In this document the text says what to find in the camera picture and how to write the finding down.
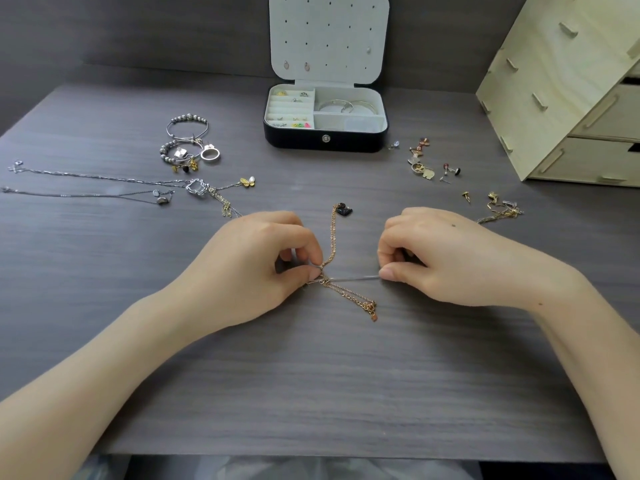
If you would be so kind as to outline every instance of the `black heart pendant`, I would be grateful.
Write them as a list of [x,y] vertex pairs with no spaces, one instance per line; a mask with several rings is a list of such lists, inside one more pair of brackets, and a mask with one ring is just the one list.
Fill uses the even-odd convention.
[[343,217],[347,217],[350,213],[353,212],[353,209],[347,207],[347,204],[340,202],[336,207],[335,211]]

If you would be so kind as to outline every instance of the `forearm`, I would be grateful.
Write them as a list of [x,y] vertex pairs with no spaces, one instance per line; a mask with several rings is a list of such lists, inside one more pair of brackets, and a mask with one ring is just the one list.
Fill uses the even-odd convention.
[[533,315],[587,408],[617,478],[637,478],[640,336],[586,279]]
[[0,478],[72,476],[140,382],[187,345],[172,323],[145,298],[0,403]]

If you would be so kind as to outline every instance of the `open jewelry box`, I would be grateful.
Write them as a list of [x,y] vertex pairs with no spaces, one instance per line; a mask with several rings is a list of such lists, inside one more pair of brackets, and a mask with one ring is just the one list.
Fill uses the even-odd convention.
[[264,135],[279,148],[377,152],[388,119],[379,92],[388,0],[269,0],[271,65]]

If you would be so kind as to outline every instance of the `gold chain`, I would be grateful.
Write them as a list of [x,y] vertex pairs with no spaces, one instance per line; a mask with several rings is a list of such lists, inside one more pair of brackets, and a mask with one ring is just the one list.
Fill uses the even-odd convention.
[[337,293],[340,293],[341,296],[343,296],[344,298],[347,298],[348,300],[354,302],[357,306],[361,307],[364,311],[366,311],[366,313],[369,314],[369,316],[371,317],[372,321],[376,321],[378,320],[378,315],[376,315],[376,302],[373,301],[370,298],[367,298],[366,296],[363,296],[359,293],[356,293],[355,291],[351,291],[348,288],[342,287],[342,286],[338,286],[334,283],[332,283],[330,281],[330,278],[327,277],[327,275],[324,273],[324,268],[325,266],[327,266],[329,263],[331,263],[331,261],[333,261],[333,258],[335,258],[335,217],[337,214],[338,209],[343,209],[345,208],[345,204],[343,203],[338,203],[336,205],[333,206],[333,211],[331,214],[331,254],[329,255],[329,257],[326,259],[326,261],[324,261],[324,263],[322,263],[320,265],[320,283],[322,283],[322,286],[324,286],[325,288],[329,288],[333,291],[336,291]]

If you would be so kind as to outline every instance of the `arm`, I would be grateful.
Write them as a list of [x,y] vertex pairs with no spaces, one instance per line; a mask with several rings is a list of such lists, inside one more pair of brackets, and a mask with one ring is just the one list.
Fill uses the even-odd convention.
[[[427,267],[405,262],[402,248]],[[532,313],[587,408],[617,478],[637,478],[640,337],[582,274],[462,216],[425,208],[388,220],[378,258],[381,278],[434,299]]]
[[319,275],[313,266],[276,274],[277,257],[292,259],[292,249],[322,263],[315,236],[290,212],[222,227],[167,288],[0,403],[0,479],[71,477],[134,389],[171,355],[266,313]]

